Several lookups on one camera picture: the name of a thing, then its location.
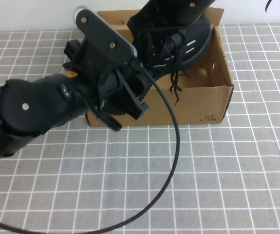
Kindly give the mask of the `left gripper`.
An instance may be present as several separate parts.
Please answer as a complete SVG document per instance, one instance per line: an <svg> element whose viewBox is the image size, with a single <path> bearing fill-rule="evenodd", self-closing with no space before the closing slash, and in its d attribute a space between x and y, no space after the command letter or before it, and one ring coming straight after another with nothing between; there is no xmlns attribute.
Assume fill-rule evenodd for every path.
<svg viewBox="0 0 280 234"><path fill-rule="evenodd" d="M110 129L119 131L122 128L114 115L128 114L138 120L149 109L148 104L140 103L130 85L146 83L142 63L131 61L120 64L110 60L87 39L68 41L64 54L69 62L63 67L78 73L87 84L90 90L87 103L91 112Z"/></svg>

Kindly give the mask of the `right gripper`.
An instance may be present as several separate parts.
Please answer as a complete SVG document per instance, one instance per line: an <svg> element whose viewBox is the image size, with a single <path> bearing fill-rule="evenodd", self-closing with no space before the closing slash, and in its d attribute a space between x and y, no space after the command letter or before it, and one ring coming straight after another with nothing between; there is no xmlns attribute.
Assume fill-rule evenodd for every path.
<svg viewBox="0 0 280 234"><path fill-rule="evenodd" d="M215 0L150 0L142 13L149 20L160 24L191 24Z"/></svg>

